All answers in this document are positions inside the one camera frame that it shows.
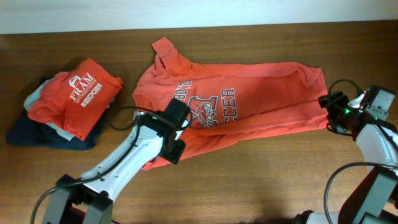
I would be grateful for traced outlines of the orange soccer t-shirt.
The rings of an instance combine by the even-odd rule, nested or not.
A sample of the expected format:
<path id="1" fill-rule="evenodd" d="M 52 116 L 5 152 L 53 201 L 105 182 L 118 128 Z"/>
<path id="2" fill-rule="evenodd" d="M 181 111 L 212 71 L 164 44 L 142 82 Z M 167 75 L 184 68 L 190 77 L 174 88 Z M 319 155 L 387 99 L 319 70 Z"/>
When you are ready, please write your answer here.
<path id="1" fill-rule="evenodd" d="M 192 124 L 181 135 L 188 159 L 240 141 L 324 128 L 327 93 L 323 71 L 297 62 L 199 64 L 162 38 L 153 43 L 154 63 L 139 79 L 137 106 L 163 110 L 186 103 Z"/>

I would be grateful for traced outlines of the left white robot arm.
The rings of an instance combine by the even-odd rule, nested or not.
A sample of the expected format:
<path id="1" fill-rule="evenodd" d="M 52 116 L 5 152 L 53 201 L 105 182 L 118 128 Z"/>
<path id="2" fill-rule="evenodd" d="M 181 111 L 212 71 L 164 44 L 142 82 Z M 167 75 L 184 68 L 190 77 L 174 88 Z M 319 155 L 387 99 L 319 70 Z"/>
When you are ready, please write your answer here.
<path id="1" fill-rule="evenodd" d="M 48 197 L 43 223 L 112 223 L 118 195 L 139 170 L 160 156 L 176 164 L 185 148 L 179 138 L 191 116 L 141 113 L 128 137 L 102 162 L 78 179 L 64 175 L 37 201 Z"/>

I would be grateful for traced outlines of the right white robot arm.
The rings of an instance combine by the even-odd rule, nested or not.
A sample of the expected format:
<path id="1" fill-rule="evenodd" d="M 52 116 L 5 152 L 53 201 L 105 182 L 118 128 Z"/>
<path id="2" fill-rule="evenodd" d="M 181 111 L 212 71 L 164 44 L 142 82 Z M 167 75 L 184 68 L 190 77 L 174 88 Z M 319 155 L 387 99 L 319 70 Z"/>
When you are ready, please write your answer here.
<path id="1" fill-rule="evenodd" d="M 364 160 L 334 171 L 325 187 L 324 211 L 305 211 L 294 218 L 294 223 L 397 223 L 397 215 L 385 209 L 387 203 L 397 205 L 397 128 L 386 121 L 396 94 L 377 85 L 357 94 L 350 100 L 341 91 L 329 92 L 318 102 L 328 112 L 328 129 L 352 137 Z M 365 167 L 368 174 L 340 211 L 330 212 L 331 184 L 340 172 L 351 167 Z"/>

